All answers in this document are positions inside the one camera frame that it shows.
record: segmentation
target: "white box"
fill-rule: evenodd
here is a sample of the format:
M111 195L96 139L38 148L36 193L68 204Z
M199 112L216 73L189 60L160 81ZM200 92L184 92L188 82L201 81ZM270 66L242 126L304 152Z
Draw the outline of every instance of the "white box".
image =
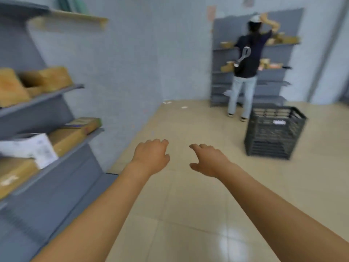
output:
M45 133L19 134L0 141L0 154L8 157L34 158L39 169L58 159Z

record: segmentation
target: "white cap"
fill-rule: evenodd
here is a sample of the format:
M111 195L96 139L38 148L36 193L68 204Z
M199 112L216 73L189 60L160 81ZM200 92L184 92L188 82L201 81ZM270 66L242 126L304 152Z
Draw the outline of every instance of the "white cap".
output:
M250 18L250 22L253 22L253 23L261 23L261 20L260 20L260 14L255 14L253 15L251 18Z

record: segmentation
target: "black plastic crate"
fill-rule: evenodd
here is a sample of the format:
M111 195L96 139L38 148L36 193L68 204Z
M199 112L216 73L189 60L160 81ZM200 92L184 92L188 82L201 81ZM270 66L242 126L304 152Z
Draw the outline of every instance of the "black plastic crate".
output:
M246 154L289 160L306 119L292 106L253 106L245 136Z

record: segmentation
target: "gray wall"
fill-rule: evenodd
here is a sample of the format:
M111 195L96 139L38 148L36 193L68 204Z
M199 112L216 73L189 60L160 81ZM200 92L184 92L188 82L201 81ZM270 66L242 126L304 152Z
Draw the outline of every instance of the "gray wall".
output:
M313 104L332 104L342 96L349 79L349 13L347 12L337 40L334 43L321 74L316 91L311 99Z
M216 16L241 16L253 12L305 8L299 35L285 80L292 86L281 95L290 101L306 100L316 68L327 46L343 0L256 0L253 8L243 0L151 0L158 45L160 78L165 99L207 99L211 72L212 23L208 5Z
M21 0L53 7L54 0ZM84 83L65 95L73 114L101 117L106 132L91 142L107 170L162 102L148 0L85 0L91 14L108 17L105 31L57 23L30 33L48 65L66 66Z

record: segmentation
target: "light blue jeans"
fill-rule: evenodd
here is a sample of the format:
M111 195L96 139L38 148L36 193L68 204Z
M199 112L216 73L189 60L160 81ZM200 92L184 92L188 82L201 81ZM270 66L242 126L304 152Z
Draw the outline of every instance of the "light blue jeans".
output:
M257 76L251 78L241 78L234 76L233 85L231 88L231 95L229 99L228 113L234 114L236 111L236 104L241 91L242 84L245 83L244 90L244 112L242 113L243 118L250 118L252 109L252 101L254 95L254 89L257 84Z

